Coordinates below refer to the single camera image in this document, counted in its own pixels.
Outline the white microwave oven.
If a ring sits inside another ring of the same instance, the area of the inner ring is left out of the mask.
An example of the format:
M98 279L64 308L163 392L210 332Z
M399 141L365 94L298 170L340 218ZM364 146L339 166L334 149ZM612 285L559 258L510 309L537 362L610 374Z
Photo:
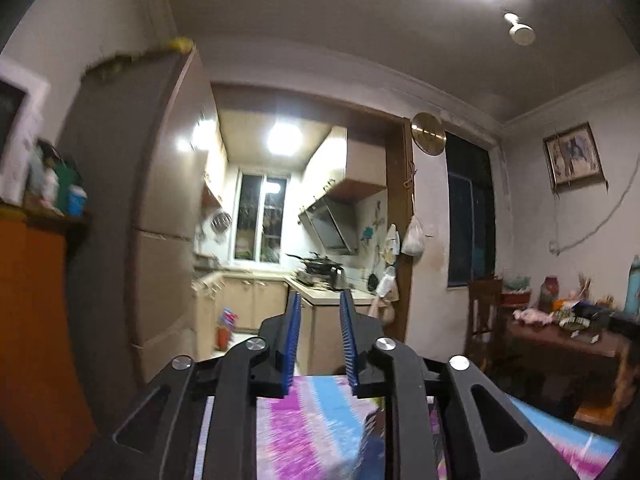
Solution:
M1 200L21 205L50 92L43 76L1 57Z

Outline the dark room window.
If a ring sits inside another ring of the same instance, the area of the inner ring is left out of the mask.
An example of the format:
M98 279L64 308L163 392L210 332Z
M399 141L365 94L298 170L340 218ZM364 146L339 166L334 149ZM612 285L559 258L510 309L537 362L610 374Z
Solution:
M448 286L490 278L496 267L495 193L488 151L447 133Z

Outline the green container on cabinet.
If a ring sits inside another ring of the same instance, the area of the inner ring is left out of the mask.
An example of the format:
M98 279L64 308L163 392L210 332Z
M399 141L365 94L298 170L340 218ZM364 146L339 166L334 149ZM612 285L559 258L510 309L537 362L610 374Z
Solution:
M54 171L58 177L58 195L56 196L55 207L63 214L66 214L70 187L72 185L80 185L80 172L77 162L70 157L59 160L54 166Z

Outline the gold round wall clock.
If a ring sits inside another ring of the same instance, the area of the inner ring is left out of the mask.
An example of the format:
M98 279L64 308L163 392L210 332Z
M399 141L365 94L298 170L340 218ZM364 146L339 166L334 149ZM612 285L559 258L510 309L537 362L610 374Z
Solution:
M445 151L446 131L438 117L427 112L416 114L410 127L413 141L423 153L439 156Z

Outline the black wok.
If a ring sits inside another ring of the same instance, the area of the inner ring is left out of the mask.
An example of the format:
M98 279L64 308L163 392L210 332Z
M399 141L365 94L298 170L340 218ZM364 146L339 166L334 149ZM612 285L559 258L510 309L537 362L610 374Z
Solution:
M299 260L305 266L309 274L329 275L334 268L340 268L341 263L335 262L328 257L301 257L299 255L288 254L288 257Z

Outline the kitchen ceiling light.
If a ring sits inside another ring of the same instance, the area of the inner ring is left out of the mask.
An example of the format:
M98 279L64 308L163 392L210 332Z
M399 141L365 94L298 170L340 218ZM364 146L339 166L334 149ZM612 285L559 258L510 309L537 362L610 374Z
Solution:
M293 157L299 153L303 144L302 126L294 119L277 119L266 137L266 148L273 156Z

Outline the blue thermos bottle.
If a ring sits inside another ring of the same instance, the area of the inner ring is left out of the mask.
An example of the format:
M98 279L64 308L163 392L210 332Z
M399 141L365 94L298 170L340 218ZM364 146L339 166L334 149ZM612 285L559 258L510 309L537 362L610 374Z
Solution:
M629 268L624 312L636 316L639 313L640 257L634 256Z

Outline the white hanging plastic bag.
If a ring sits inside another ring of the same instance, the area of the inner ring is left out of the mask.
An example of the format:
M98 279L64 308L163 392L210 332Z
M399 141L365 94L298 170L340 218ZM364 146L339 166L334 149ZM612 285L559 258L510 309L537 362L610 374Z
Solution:
M401 252L409 257L421 257L425 250L425 233L419 218L414 214L401 245Z

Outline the kitchen window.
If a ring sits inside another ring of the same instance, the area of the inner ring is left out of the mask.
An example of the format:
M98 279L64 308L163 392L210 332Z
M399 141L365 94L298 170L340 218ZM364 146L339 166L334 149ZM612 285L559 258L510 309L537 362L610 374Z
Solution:
M285 178L241 174L232 252L234 261L280 263L287 185Z

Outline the framed wall picture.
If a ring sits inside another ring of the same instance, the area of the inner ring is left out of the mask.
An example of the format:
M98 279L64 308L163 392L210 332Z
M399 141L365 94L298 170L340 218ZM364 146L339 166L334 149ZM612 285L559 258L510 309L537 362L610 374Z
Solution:
M606 182L588 122L544 138L552 191L556 194Z

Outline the floral striped tablecloth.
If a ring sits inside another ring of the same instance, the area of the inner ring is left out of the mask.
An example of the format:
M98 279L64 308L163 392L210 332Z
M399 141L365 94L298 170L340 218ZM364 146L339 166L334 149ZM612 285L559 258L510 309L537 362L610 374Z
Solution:
M562 422L518 400L513 404L581 479L594 479L620 447L614 440ZM283 399L257 401L258 479L379 479L382 444L367 444L373 470L357 470L364 424L378 408L352 395L344 376L298 376Z

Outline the pink cloth on side table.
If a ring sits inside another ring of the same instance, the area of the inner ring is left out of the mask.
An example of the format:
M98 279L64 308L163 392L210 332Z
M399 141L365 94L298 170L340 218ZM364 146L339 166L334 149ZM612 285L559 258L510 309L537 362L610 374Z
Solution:
M546 313L537 309L523 309L515 310L513 312L513 318L516 322L523 323L525 325L540 325L545 326L552 324L554 316L552 313Z

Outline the red lidded glass jar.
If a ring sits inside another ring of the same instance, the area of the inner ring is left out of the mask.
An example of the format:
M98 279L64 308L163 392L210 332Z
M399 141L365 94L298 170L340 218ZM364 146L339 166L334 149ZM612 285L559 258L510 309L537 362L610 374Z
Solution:
M547 276L540 286L538 309L546 313L553 311L553 304L559 296L559 281L556 276Z

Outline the steel electric kettle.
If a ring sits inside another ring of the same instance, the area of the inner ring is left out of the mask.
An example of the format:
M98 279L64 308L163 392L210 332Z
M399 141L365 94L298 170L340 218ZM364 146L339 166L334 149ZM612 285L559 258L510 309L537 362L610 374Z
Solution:
M329 286L332 290L344 290L348 287L346 274L342 266L334 266L331 269Z

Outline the white medicine bottle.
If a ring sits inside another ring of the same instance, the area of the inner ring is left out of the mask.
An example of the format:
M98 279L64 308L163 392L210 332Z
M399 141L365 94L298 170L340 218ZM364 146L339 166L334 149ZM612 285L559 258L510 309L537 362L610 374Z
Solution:
M41 201L43 206L48 209L55 207L56 198L58 197L58 175L55 170L49 167L44 172L44 180L41 189Z

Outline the steel range hood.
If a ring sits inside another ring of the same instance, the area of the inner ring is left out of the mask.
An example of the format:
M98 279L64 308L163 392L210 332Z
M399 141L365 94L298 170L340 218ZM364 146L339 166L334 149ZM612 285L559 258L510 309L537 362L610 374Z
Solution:
M314 233L326 252L352 255L358 249L356 209L322 197L298 215L299 221Z

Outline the dark wooden chair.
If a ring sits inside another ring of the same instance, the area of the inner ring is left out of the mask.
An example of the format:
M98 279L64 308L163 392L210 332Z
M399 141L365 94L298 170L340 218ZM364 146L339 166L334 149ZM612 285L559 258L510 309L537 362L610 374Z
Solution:
M498 278L470 281L469 309L466 320L464 355L486 372L494 351L494 335L502 281Z

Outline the orange wooden cabinet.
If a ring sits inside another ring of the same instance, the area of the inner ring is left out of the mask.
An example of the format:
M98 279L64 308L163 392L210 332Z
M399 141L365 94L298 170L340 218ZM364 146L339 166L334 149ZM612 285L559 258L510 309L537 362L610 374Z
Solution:
M43 479L61 478L96 433L67 321L71 227L1 207L1 422Z

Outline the dark wooden side table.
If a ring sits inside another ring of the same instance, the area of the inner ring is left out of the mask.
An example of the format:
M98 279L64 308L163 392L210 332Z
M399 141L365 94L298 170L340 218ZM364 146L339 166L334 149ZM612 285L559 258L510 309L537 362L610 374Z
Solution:
M578 426L611 430L636 394L639 358L610 330L569 332L558 324L506 323L501 387Z

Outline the grey refrigerator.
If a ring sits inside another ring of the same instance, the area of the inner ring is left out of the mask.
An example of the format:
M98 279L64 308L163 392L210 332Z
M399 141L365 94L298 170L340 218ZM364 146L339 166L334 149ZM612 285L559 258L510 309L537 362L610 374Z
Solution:
M116 422L179 354L194 356L192 271L216 105L198 52L147 56L80 85L58 139L91 224L67 271L77 373L94 421Z

